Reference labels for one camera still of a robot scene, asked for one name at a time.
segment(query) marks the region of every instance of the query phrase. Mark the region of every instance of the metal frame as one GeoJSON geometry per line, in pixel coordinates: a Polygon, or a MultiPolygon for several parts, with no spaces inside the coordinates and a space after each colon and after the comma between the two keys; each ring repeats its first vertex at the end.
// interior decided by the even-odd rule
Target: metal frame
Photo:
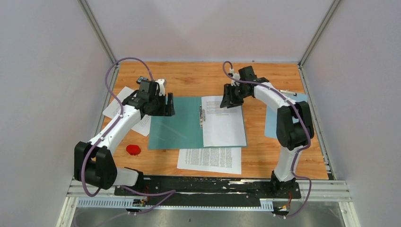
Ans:
{"type": "MultiPolygon", "coordinates": [[[[101,42],[103,48],[106,51],[111,62],[115,62],[115,57],[113,52],[111,51],[110,46],[108,45],[96,19],[90,10],[90,7],[86,0],[78,0],[79,4],[81,5],[83,11],[85,12],[88,21],[90,22],[91,26],[93,27],[99,41],[101,42]]],[[[315,111],[314,100],[309,94],[309,83],[306,79],[306,74],[304,71],[304,64],[308,60],[313,48],[315,47],[316,43],[319,40],[319,37],[323,33],[324,29],[327,27],[330,19],[332,18],[334,12],[338,8],[341,0],[333,0],[328,12],[326,13],[322,23],[320,24],[319,28],[317,29],[313,39],[311,40],[307,50],[305,51],[301,61],[298,63],[299,74],[302,80],[302,84],[305,90],[305,93],[308,95],[310,100],[310,107],[312,112],[312,118],[314,121],[314,125],[316,128],[316,134],[318,136],[321,150],[323,153],[323,158],[325,164],[327,165],[328,173],[330,173],[331,166],[330,166],[330,153],[327,152],[326,145],[323,140],[322,132],[319,126],[319,116],[315,111]]],[[[119,71],[119,66],[115,67],[113,76],[111,77],[110,87],[113,88],[117,79],[117,74],[119,71]]],[[[110,101],[110,94],[106,95],[104,108],[109,104],[110,101]]],[[[101,130],[103,125],[104,116],[101,114],[99,117],[99,122],[96,127],[96,134],[101,130]]],[[[243,179],[241,181],[268,181],[267,179],[243,179]]],[[[308,191],[309,182],[305,180],[297,180],[299,183],[299,187],[301,190],[302,198],[305,197],[308,191]]],[[[95,188],[91,185],[88,185],[90,191],[94,191],[95,188]]],[[[132,199],[143,199],[142,196],[115,196],[113,188],[109,190],[100,190],[99,194],[96,198],[89,198],[85,195],[82,189],[82,183],[72,180],[58,223],[57,227],[69,227],[72,223],[74,212],[77,207],[85,207],[88,204],[91,204],[91,207],[103,207],[103,208],[110,208],[110,207],[121,207],[129,204],[129,200],[132,199]]],[[[342,217],[346,227],[359,227],[359,220],[356,216],[356,212],[354,209],[354,205],[352,202],[351,195],[349,193],[347,184],[345,181],[337,181],[337,180],[312,180],[312,191],[310,195],[310,201],[322,202],[324,204],[328,201],[335,201],[339,203],[342,217]]],[[[267,209],[270,203],[273,202],[280,202],[286,201],[286,199],[261,199],[261,206],[254,207],[254,208],[224,208],[224,207],[171,207],[171,206],[162,206],[160,209],[169,209],[169,210],[264,210],[267,209]]]]}

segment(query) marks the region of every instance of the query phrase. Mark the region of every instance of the white wall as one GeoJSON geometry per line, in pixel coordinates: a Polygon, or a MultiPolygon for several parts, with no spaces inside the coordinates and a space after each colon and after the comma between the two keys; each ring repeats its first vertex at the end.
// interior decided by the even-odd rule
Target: white wall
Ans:
{"type": "Polygon", "coordinates": [[[305,70],[363,227],[400,226],[401,2],[345,0],[305,70]]]}
{"type": "Polygon", "coordinates": [[[0,226],[55,226],[110,62],[76,0],[0,5],[0,226]]]}
{"type": "Polygon", "coordinates": [[[332,0],[88,0],[116,58],[299,61],[332,0]]]}

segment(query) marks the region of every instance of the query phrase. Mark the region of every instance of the table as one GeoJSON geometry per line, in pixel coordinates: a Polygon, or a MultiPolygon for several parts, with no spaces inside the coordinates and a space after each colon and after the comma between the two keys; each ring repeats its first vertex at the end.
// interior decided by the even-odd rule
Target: table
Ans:
{"type": "MultiPolygon", "coordinates": [[[[155,79],[167,80],[166,92],[178,96],[221,96],[223,85],[230,80],[222,72],[220,62],[147,62],[155,79]]],[[[303,93],[304,89],[296,64],[282,63],[234,63],[234,69],[252,65],[258,77],[267,78],[275,88],[303,93]]],[[[125,86],[138,89],[138,77],[149,77],[146,68],[139,62],[123,62],[117,76],[113,92],[118,94],[125,86]]],[[[242,174],[177,169],[178,150],[148,150],[148,137],[130,131],[118,146],[114,161],[118,167],[129,167],[146,175],[184,176],[233,176],[250,178],[270,178],[278,160],[280,144],[277,139],[264,136],[266,105],[252,97],[243,105],[248,147],[242,148],[242,174]],[[139,145],[142,152],[129,155],[128,145],[139,145]]],[[[103,127],[110,119],[105,118],[103,127]]],[[[317,136],[305,150],[296,170],[298,175],[312,179],[328,179],[317,136]]]]}

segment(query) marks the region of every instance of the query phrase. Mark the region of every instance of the red object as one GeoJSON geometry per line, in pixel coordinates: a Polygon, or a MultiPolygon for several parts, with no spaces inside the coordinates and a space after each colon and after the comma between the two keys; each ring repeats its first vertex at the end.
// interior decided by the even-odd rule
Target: red object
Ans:
{"type": "Polygon", "coordinates": [[[130,155],[140,154],[140,148],[138,145],[128,145],[125,149],[130,155]]]}

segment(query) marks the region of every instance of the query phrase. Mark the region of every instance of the paper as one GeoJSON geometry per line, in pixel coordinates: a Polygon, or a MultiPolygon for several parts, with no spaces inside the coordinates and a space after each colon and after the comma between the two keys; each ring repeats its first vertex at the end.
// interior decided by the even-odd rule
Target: paper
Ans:
{"type": "MultiPolygon", "coordinates": [[[[124,87],[120,93],[118,93],[117,98],[123,101],[127,96],[132,94],[134,90],[129,87],[124,87]]],[[[109,118],[113,118],[120,111],[120,105],[116,100],[113,100],[108,107],[103,110],[103,115],[109,118]]],[[[134,125],[131,129],[138,132],[143,136],[149,135],[150,132],[150,116],[145,115],[142,120],[134,125]]]]}
{"type": "Polygon", "coordinates": [[[223,96],[202,97],[204,147],[246,146],[242,108],[220,108],[223,96]]]}
{"type": "Polygon", "coordinates": [[[241,174],[241,148],[180,149],[177,168],[241,174]]]}
{"type": "MultiPolygon", "coordinates": [[[[294,99],[297,102],[308,101],[308,96],[301,93],[297,93],[296,96],[287,96],[287,97],[294,99]]],[[[293,118],[292,121],[293,123],[296,123],[298,122],[298,119],[293,118]]],[[[264,125],[264,135],[266,137],[277,139],[276,128],[277,128],[277,114],[270,107],[267,107],[266,122],[264,125]]]]}

